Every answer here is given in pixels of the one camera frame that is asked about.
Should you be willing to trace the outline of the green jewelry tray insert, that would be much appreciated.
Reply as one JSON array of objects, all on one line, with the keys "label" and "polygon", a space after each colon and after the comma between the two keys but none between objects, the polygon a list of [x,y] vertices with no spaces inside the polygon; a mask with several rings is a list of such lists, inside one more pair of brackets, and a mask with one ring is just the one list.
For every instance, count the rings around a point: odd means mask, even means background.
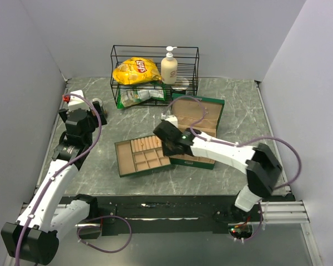
[{"label": "green jewelry tray insert", "polygon": [[171,166],[163,155],[162,142],[155,135],[115,143],[120,177],[148,175]]}]

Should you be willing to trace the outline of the green jewelry box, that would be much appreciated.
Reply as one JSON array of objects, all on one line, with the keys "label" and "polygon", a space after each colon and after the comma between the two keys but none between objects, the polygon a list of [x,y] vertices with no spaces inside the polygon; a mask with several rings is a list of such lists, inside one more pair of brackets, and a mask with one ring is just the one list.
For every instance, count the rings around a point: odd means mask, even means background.
[{"label": "green jewelry box", "polygon": [[[202,119],[193,126],[194,130],[200,130],[215,137],[219,122],[223,113],[225,101],[221,99],[173,94],[175,103],[171,107],[171,113],[178,119],[178,128],[185,131],[192,123]],[[170,157],[174,165],[182,165],[212,170],[215,161],[204,157],[192,157],[189,155],[175,155]]]}]

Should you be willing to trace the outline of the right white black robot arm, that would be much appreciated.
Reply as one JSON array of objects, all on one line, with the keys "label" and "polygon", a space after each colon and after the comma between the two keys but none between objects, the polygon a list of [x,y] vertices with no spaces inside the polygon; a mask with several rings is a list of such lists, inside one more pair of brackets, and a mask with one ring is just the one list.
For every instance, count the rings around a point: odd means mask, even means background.
[{"label": "right white black robot arm", "polygon": [[165,156],[188,155],[208,158],[231,166],[246,175],[247,185],[237,194],[231,214],[243,221],[261,199],[272,195],[282,172],[282,166],[270,147],[238,146],[226,143],[200,130],[180,131],[171,122],[163,120],[153,134],[162,141]]}]

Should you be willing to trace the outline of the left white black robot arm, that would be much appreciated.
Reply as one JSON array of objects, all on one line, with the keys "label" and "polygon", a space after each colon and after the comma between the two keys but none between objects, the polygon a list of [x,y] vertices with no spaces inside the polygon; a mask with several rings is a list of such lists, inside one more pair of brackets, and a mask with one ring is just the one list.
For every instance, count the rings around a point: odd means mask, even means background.
[{"label": "left white black robot arm", "polygon": [[14,223],[5,223],[1,236],[9,256],[48,265],[65,235],[80,221],[94,222],[99,216],[97,199],[78,195],[60,214],[55,211],[63,194],[82,167],[97,140],[93,132],[107,123],[98,100],[87,108],[84,101],[70,100],[59,114],[66,130],[54,150],[48,172],[28,207]]}]

